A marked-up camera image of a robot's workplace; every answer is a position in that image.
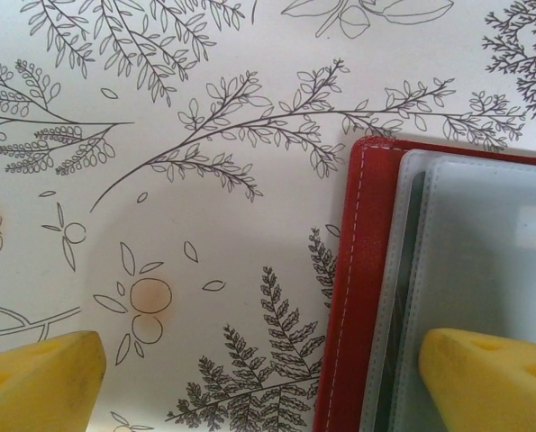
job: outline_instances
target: table surface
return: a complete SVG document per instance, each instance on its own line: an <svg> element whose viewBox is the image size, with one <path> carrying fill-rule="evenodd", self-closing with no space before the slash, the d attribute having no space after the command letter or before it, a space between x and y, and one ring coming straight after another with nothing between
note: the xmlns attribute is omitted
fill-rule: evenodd
<svg viewBox="0 0 536 432"><path fill-rule="evenodd" d="M0 1L0 350L91 431L309 430L350 146L536 151L536 0Z"/></svg>

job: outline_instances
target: white stitching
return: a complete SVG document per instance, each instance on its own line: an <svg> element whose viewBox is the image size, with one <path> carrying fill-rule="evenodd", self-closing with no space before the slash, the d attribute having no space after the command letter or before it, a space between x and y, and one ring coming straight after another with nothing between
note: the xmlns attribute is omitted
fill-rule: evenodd
<svg viewBox="0 0 536 432"><path fill-rule="evenodd" d="M351 265L353 264L353 257L354 257L354 247L356 245L356 225L358 223L358 213L359 213L359 197L361 196L361 186L362 186L362 180L364 176L364 156L366 154L367 149L383 149L383 150L394 150L394 151L403 151L404 153L407 150L403 150L402 148L391 148L391 147L384 147L384 146L374 146L374 145L364 145L363 149L361 150L361 165L359 166L359 183L358 183L358 195L356 196L356 208L355 208L355 214L354 214L354 224L353 224L353 234L351 236L351 248L350 248L350 263L348 266L348 281L347 281L347 287L346 287L346 296L343 301L343 312L341 315L341 323L340 323L340 334L338 336L338 347L336 348L336 360L335 364L333 366L333 378L332 378L332 389L330 391L330 404L328 406L328 413L327 413L327 421L325 424L325 430L327 432L330 431L330 415L332 414L332 404L333 404L333 391L336 383L336 378L338 375L338 363L340 361L340 349L341 349L341 337L343 336L343 325L346 319L346 311L348 309L348 298L350 296L350 282L351 282Z"/></svg>

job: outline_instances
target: red leather wallet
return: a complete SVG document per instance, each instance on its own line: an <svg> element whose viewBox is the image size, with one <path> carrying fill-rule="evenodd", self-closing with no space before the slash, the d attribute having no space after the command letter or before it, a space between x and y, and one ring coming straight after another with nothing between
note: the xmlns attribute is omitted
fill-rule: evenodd
<svg viewBox="0 0 536 432"><path fill-rule="evenodd" d="M353 147L314 432L356 432L403 155L424 149L535 165L535 157L370 137Z"/></svg>

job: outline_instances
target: white paper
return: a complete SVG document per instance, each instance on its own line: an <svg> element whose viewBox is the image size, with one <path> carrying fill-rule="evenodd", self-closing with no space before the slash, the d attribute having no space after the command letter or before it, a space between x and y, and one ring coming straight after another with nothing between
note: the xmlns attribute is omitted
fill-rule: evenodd
<svg viewBox="0 0 536 432"><path fill-rule="evenodd" d="M1 0L0 350L97 330L92 431L309 430L350 146L536 150L512 3Z"/></svg>

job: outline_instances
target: yellow object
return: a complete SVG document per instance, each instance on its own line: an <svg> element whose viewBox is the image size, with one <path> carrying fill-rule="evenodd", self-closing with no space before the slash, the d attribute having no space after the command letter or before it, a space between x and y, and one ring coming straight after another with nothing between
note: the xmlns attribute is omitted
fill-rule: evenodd
<svg viewBox="0 0 536 432"><path fill-rule="evenodd" d="M536 432L536 344L431 330L420 375L450 432Z"/></svg>
<svg viewBox="0 0 536 432"><path fill-rule="evenodd" d="M83 432L105 372L94 331L0 354L0 432Z"/></svg>

